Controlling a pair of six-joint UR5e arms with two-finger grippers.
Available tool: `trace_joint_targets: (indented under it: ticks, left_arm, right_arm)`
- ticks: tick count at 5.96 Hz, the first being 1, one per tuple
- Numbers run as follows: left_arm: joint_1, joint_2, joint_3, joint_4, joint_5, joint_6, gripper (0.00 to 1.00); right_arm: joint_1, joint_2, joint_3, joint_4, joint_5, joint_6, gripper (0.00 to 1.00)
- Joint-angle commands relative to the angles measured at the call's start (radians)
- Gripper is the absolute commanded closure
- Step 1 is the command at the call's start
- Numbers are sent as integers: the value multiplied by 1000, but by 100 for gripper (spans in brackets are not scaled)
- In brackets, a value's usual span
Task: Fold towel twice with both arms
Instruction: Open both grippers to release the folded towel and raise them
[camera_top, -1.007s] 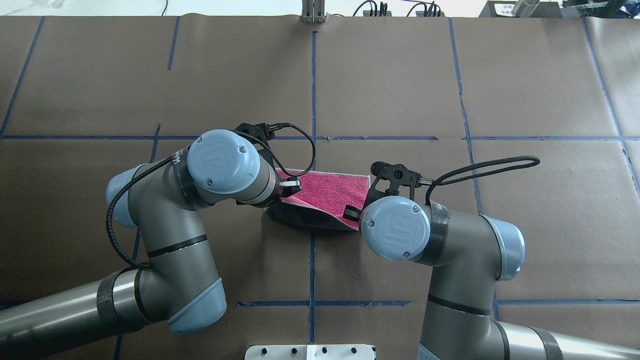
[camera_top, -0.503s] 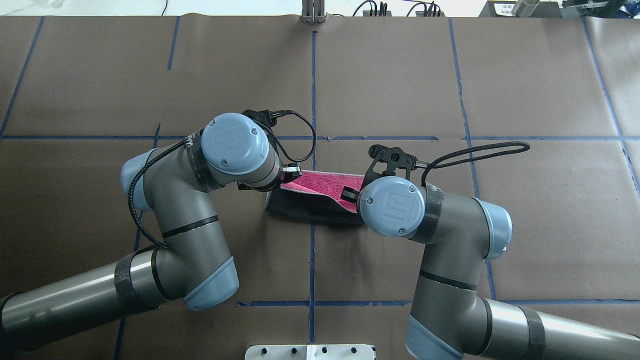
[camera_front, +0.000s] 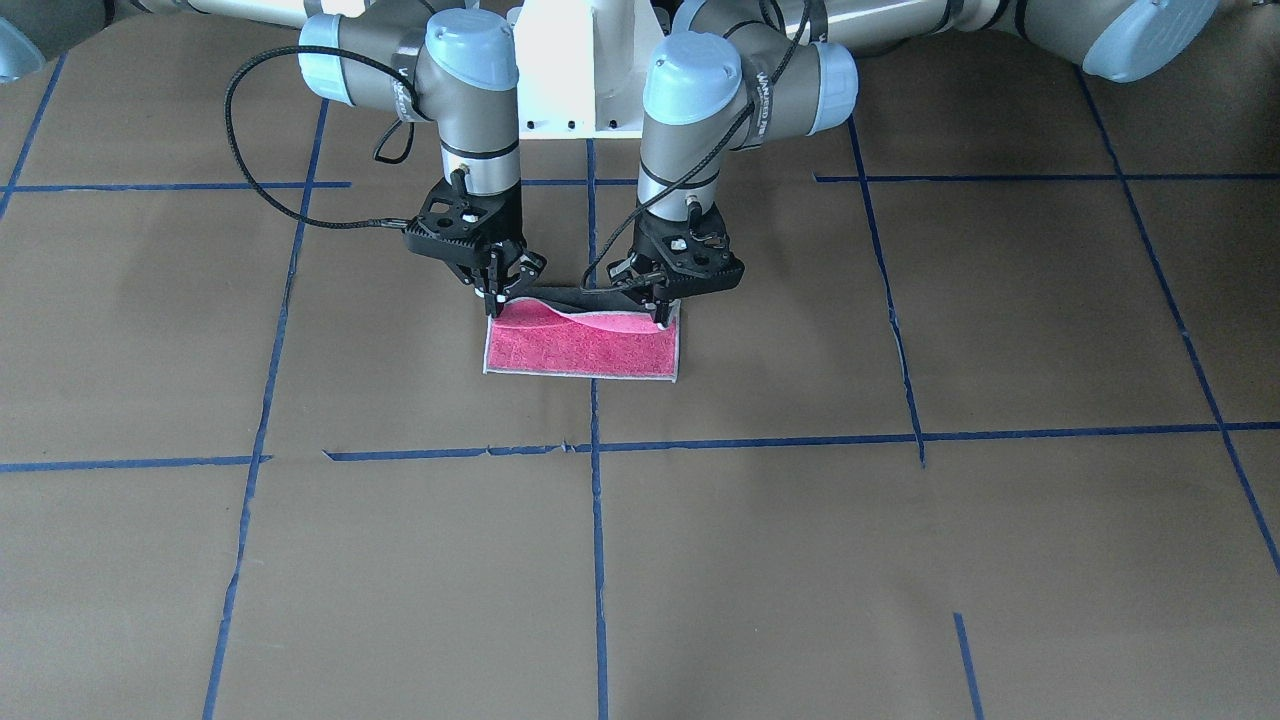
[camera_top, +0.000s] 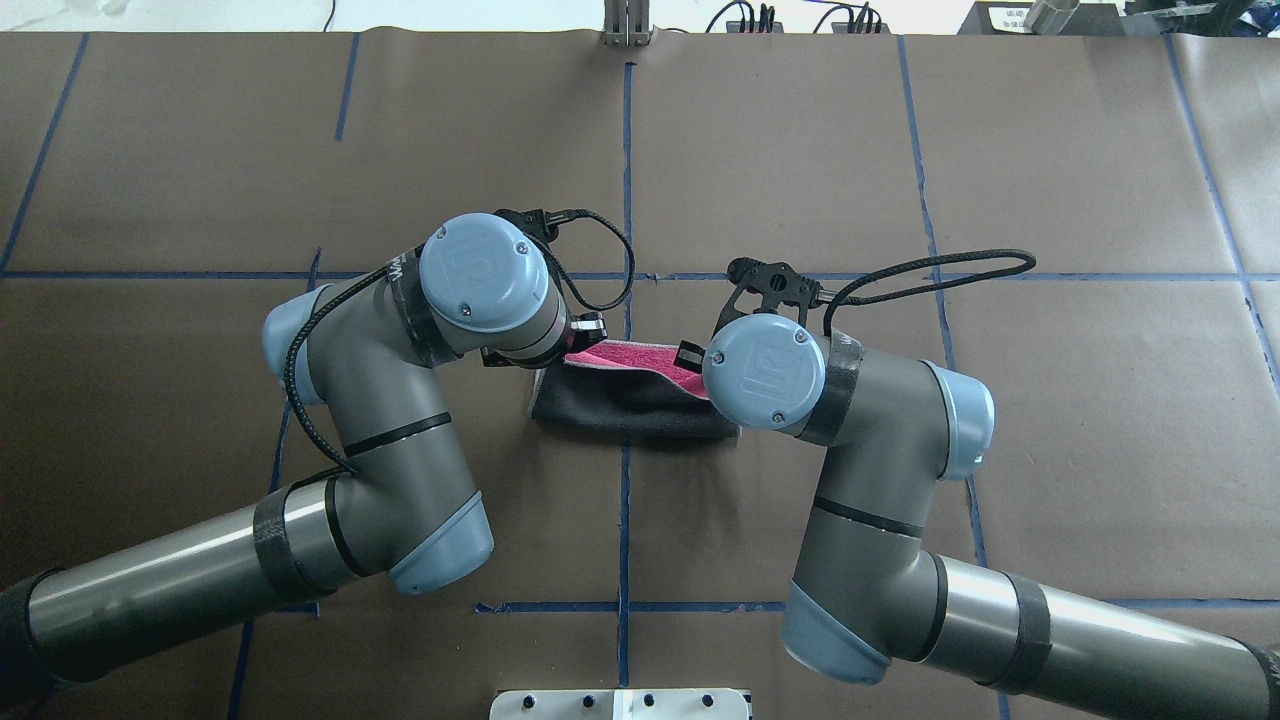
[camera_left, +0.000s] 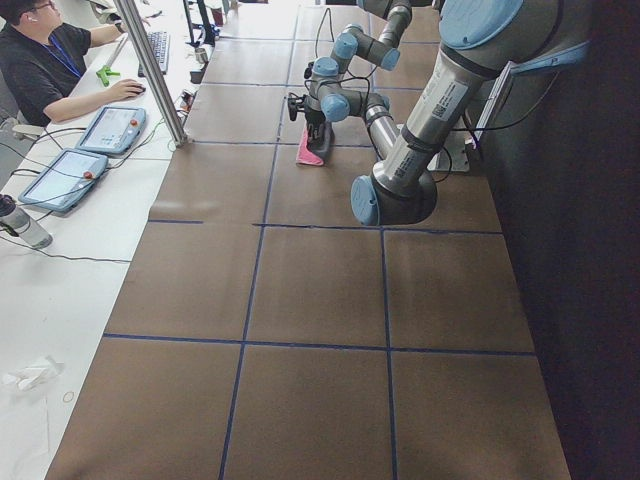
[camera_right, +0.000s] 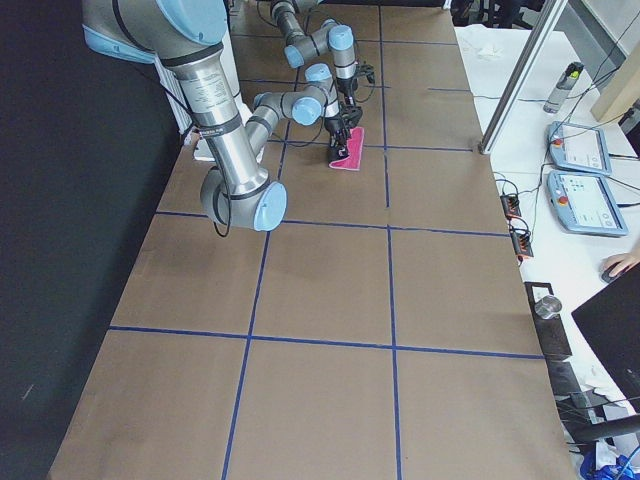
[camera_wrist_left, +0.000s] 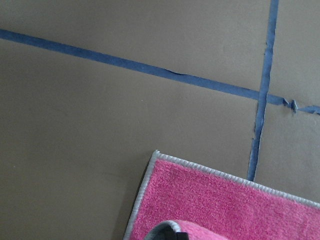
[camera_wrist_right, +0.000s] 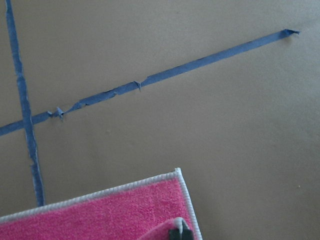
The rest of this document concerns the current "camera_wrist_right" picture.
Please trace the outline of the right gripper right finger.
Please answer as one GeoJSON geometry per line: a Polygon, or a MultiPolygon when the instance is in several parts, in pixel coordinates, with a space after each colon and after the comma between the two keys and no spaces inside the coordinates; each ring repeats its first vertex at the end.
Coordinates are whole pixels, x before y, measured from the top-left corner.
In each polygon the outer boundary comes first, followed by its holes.
{"type": "Polygon", "coordinates": [[[193,231],[189,228],[185,220],[180,224],[180,238],[181,240],[194,240],[193,231]]]}

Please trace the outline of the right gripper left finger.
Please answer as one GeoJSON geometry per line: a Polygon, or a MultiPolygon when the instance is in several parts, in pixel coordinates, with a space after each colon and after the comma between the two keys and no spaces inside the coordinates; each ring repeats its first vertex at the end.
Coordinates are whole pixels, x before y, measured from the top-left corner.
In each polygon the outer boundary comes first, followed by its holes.
{"type": "Polygon", "coordinates": [[[181,234],[179,229],[170,229],[168,231],[168,239],[169,240],[180,240],[181,239],[181,234]]]}

